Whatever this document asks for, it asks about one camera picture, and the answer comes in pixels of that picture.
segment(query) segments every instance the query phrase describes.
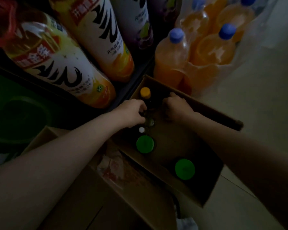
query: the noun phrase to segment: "forearm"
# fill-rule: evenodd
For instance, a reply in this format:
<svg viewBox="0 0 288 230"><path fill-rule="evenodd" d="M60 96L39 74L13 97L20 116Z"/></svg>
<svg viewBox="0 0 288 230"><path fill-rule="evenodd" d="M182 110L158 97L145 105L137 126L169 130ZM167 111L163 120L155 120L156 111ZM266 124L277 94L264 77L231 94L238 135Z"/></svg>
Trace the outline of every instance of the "forearm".
<svg viewBox="0 0 288 230"><path fill-rule="evenodd" d="M35 229L121 123L107 113L0 166L0 229Z"/></svg>
<svg viewBox="0 0 288 230"><path fill-rule="evenodd" d="M262 146L198 113L184 121L288 228L288 154Z"/></svg>

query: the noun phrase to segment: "person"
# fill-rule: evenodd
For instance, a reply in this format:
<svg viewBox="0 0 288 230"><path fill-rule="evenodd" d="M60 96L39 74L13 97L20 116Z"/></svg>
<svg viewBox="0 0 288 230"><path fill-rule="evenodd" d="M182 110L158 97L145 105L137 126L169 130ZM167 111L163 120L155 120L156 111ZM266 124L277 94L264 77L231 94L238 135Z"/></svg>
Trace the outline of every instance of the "person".
<svg viewBox="0 0 288 230"><path fill-rule="evenodd" d="M164 99L167 115L195 131L288 229L288 154L196 113L174 93ZM0 229L36 229L102 144L125 127L144 123L142 100L70 131L0 166Z"/></svg>

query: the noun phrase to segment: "floor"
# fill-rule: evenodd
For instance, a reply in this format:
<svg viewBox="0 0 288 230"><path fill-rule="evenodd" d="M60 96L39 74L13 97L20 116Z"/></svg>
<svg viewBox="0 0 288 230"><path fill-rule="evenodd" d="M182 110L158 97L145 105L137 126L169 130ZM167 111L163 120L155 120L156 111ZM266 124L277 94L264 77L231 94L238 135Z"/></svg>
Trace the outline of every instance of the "floor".
<svg viewBox="0 0 288 230"><path fill-rule="evenodd" d="M254 57L200 100L243 121L247 136L288 152L288 0L274 8ZM199 229L283 229L227 167L203 209L178 199L182 214L192 216Z"/></svg>

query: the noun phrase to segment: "orange bottle cap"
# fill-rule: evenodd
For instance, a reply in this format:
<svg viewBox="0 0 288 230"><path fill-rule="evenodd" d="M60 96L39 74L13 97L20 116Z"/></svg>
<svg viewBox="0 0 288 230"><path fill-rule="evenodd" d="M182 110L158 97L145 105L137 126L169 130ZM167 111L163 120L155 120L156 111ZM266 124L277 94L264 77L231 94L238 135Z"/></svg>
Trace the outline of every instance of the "orange bottle cap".
<svg viewBox="0 0 288 230"><path fill-rule="evenodd" d="M140 91L141 97L144 99L149 99L151 94L150 94L150 89L148 87L143 87Z"/></svg>

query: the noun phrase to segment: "person's left arm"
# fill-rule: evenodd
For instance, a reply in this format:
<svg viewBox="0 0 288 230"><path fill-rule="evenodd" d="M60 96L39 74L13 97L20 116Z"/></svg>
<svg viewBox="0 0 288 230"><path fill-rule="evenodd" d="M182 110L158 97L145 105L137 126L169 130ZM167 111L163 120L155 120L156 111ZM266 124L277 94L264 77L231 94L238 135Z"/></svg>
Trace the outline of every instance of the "person's left arm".
<svg viewBox="0 0 288 230"><path fill-rule="evenodd" d="M142 100L129 100L81 127L0 166L0 229L36 229L102 144L144 123Z"/></svg>

